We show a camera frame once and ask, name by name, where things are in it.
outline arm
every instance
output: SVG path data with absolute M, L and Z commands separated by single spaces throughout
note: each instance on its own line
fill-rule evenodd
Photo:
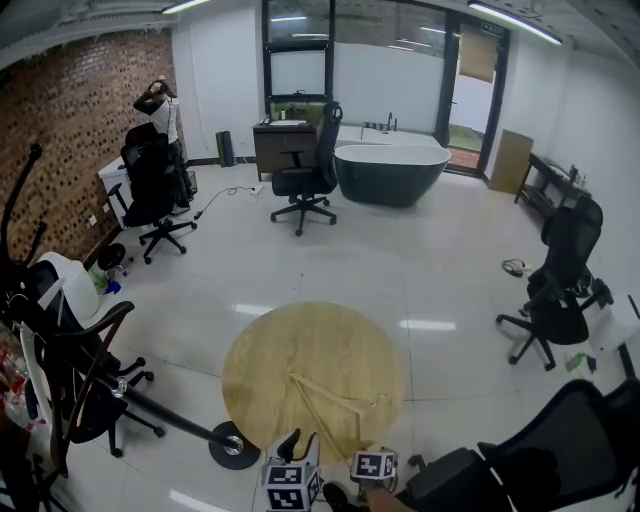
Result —
M 371 512 L 414 512 L 382 487 L 369 488 L 366 495 Z
M 146 90 L 144 94 L 133 103 L 133 108 L 135 108 L 138 112 L 142 112 L 143 114 L 147 114 L 148 116 L 150 116 L 160 108 L 160 105 L 149 101 L 150 98 L 151 93 Z

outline chair base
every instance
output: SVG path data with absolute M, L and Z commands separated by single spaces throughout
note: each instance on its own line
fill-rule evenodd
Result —
M 145 364 L 146 363 L 145 363 L 144 359 L 139 357 L 138 360 L 131 367 L 129 367 L 126 370 L 124 370 L 123 372 L 121 372 L 121 374 L 126 374 L 128 371 L 131 371 L 131 369 L 133 367 L 139 368 L 141 366 L 144 366 Z M 131 386 L 131 387 L 134 387 L 143 378 L 146 379 L 148 382 L 153 382 L 153 380 L 155 379 L 155 375 L 153 374 L 153 372 L 144 372 L 144 371 L 138 372 L 136 374 L 136 376 L 127 383 L 127 385 Z M 164 431 L 164 429 L 162 427 L 160 427 L 158 425 L 154 425 L 153 423 L 149 423 L 147 420 L 142 419 L 140 416 L 137 416 L 137 415 L 133 414 L 132 412 L 127 411 L 126 409 L 124 410 L 124 412 L 122 414 L 124 416 L 126 416 L 127 418 L 132 419 L 136 423 L 139 423 L 140 425 L 143 425 L 143 426 L 153 430 L 153 433 L 157 437 L 164 437 L 166 435 L 166 432 Z M 108 433 L 109 433 L 109 451 L 111 452 L 111 455 L 113 455 L 115 458 L 119 459 L 124 455 L 124 453 L 122 452 L 122 450 L 120 448 L 118 448 L 116 446 L 116 424 L 115 423 L 109 427 Z
M 289 197 L 289 203 L 293 206 L 288 206 L 287 208 L 283 208 L 282 210 L 278 210 L 277 212 L 273 212 L 271 214 L 271 222 L 276 222 L 277 216 L 282 215 L 284 213 L 291 212 L 300 212 L 300 222 L 298 224 L 298 229 L 296 230 L 296 236 L 302 236 L 302 227 L 304 226 L 304 220 L 307 212 L 314 212 L 320 215 L 324 215 L 325 217 L 329 217 L 329 224 L 332 226 L 338 220 L 338 216 L 334 213 L 328 212 L 327 210 L 323 210 L 322 208 L 318 208 L 316 205 L 318 203 L 322 203 L 324 206 L 329 206 L 329 200 L 326 197 L 303 197 L 302 199 L 298 199 L 295 196 Z
M 512 355 L 509 357 L 509 364 L 511 365 L 518 364 L 518 361 L 520 361 L 524 353 L 529 349 L 529 347 L 537 339 L 549 361 L 544 365 L 544 369 L 550 372 L 556 367 L 556 361 L 553 357 L 553 353 L 551 352 L 551 347 L 549 346 L 549 342 L 543 337 L 541 337 L 539 333 L 535 331 L 535 328 L 531 322 L 527 322 L 526 320 L 522 320 L 521 318 L 516 318 L 509 315 L 499 315 L 496 318 L 496 323 L 498 325 L 500 325 L 504 321 L 509 322 L 510 324 L 513 324 L 513 325 L 517 325 L 518 327 L 522 327 L 523 329 L 531 333 L 531 336 L 529 336 L 529 339 L 525 342 L 525 344 L 518 351 L 518 353 L 516 355 Z
M 149 254 L 162 239 L 168 240 L 178 248 L 181 254 L 185 254 L 187 252 L 187 248 L 180 245 L 176 241 L 176 239 L 171 236 L 171 233 L 186 227 L 191 227 L 191 229 L 197 229 L 198 227 L 195 222 L 182 222 L 180 224 L 174 225 L 173 222 L 171 222 L 169 219 L 166 219 L 163 222 L 154 222 L 153 225 L 158 229 L 156 229 L 155 231 L 151 231 L 150 233 L 145 233 L 140 237 L 140 245 L 146 245 L 147 239 L 152 239 L 149 247 L 147 247 L 147 250 L 144 252 L 144 262 L 147 265 L 151 264 L 151 258 L 149 257 Z

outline dark green bathtub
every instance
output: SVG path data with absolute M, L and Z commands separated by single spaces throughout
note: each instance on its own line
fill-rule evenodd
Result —
M 440 146 L 353 145 L 336 149 L 336 173 L 351 201 L 394 208 L 413 206 L 451 158 Z

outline round table base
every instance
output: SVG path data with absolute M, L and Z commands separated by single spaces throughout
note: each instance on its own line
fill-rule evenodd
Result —
M 213 460 L 223 468 L 236 471 L 247 469 L 253 466 L 260 458 L 260 449 L 251 444 L 251 441 L 242 435 L 232 421 L 220 423 L 213 429 L 213 433 L 242 443 L 242 447 L 239 450 L 225 448 L 217 443 L 209 443 L 209 453 L 211 453 Z

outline white shirt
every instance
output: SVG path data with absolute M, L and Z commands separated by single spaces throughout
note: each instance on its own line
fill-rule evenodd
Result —
M 149 117 L 156 127 L 158 133 L 166 133 L 169 144 L 178 140 L 178 128 L 176 121 L 178 119 L 178 106 L 180 101 L 178 98 L 166 97 L 165 101 L 160 105 Z

